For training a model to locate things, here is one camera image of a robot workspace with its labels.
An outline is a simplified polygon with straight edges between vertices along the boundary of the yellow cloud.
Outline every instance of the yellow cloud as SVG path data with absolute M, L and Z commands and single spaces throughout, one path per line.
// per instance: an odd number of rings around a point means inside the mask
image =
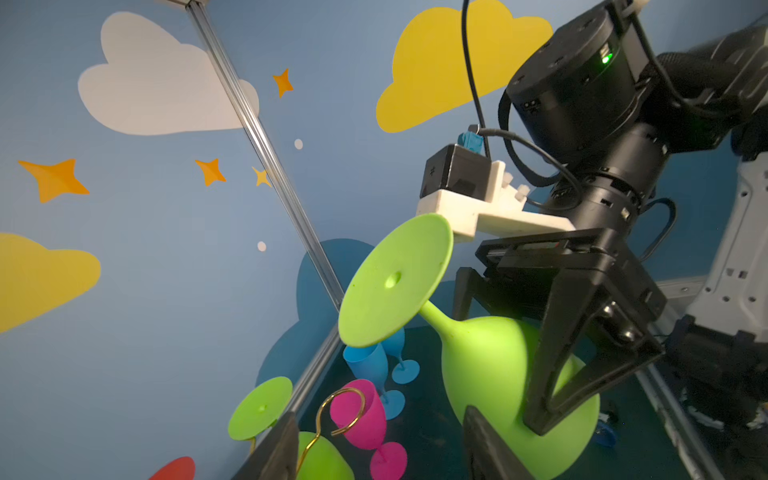
M 0 233 L 0 333 L 89 291 L 101 275 L 98 259 L 79 250 L 48 250 Z
M 430 8 L 406 27 L 392 60 L 393 82 L 376 105 L 385 132 L 408 130 L 472 101 L 464 65 L 461 12 Z M 498 0 L 476 0 L 467 13 L 472 73 L 478 94 L 506 86 L 551 36 L 543 18 L 513 18 Z

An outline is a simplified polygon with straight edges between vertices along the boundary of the pink wine glass base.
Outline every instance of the pink wine glass base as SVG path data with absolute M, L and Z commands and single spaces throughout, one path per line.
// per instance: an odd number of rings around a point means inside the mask
M 398 442 L 387 442 L 380 446 L 371 458 L 373 480 L 400 480 L 406 473 L 408 454 Z

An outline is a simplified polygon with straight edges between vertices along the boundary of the gold hook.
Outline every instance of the gold hook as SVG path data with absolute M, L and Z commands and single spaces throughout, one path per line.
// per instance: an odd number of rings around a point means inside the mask
M 317 439 L 320 438 L 320 415 L 323 413 L 323 410 L 326 408 L 326 405 L 328 405 L 328 402 L 336 398 L 337 395 L 341 395 L 342 393 L 356 393 L 360 396 L 360 411 L 357 412 L 357 416 L 355 417 L 352 422 L 347 425 L 346 427 L 343 427 L 341 429 L 337 429 L 331 432 L 331 436 L 335 437 L 337 435 L 341 435 L 342 433 L 347 433 L 358 420 L 362 418 L 362 412 L 366 409 L 366 396 L 363 395 L 362 392 L 360 392 L 358 389 L 354 389 L 352 387 L 345 387 L 341 390 L 336 390 L 334 393 L 331 393 L 330 396 L 325 399 L 322 405 L 320 405 L 320 408 L 317 410 L 317 416 L 315 417 L 315 427 L 317 428 L 317 433 L 315 434 L 315 438 L 312 439 L 310 443 L 307 444 L 306 448 L 304 449 L 304 452 L 301 454 L 301 458 L 299 458 L 299 464 L 296 466 L 296 473 L 299 473 L 299 470 L 301 469 L 301 465 L 304 464 L 304 460 L 306 459 L 306 455 L 310 453 L 310 449 L 315 445 L 315 442 L 317 442 Z

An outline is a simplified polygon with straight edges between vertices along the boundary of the yellow star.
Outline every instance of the yellow star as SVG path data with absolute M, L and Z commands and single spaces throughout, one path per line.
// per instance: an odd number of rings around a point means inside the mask
M 219 159 L 215 159 L 212 162 L 201 162 L 199 160 L 195 160 L 198 165 L 200 165 L 200 169 L 203 171 L 203 175 L 205 175 L 205 186 L 210 187 L 210 185 L 218 180 L 219 182 L 226 182 L 227 179 L 224 178 L 224 175 L 221 174 L 219 171 Z
M 282 75 L 272 75 L 272 78 L 275 79 L 277 82 L 277 88 L 280 92 L 280 98 L 283 97 L 283 94 L 287 91 L 293 90 L 293 85 L 290 84 L 290 80 L 288 80 L 288 69 L 283 72 Z
M 257 180 L 256 180 L 256 186 L 257 186 L 257 187 L 258 187 L 259 185 L 261 185 L 261 184 L 267 184 L 267 185 L 269 185 L 270 187 L 272 187 L 272 184 L 270 183 L 270 179 L 269 179 L 269 178 L 267 178 L 267 176 L 266 176 L 266 169 L 264 169 L 264 171 L 263 171 L 263 172 L 259 172 L 259 171 L 256 169 L 256 167 L 251 167 L 251 168 L 253 168 L 253 171 L 255 171 L 255 172 L 256 172 L 256 175 L 258 176 L 258 178 L 257 178 Z
M 61 194 L 90 195 L 80 181 L 74 177 L 74 158 L 56 165 L 37 165 L 19 161 L 38 181 L 40 203 L 49 202 Z

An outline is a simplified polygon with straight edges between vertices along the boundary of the white cloud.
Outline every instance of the white cloud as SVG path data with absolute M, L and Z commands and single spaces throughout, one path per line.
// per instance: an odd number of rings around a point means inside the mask
M 114 13 L 101 27 L 106 64 L 85 70 L 78 90 L 93 117 L 130 135 L 242 128 L 208 53 L 146 18 Z M 240 80 L 253 109 L 259 97 Z

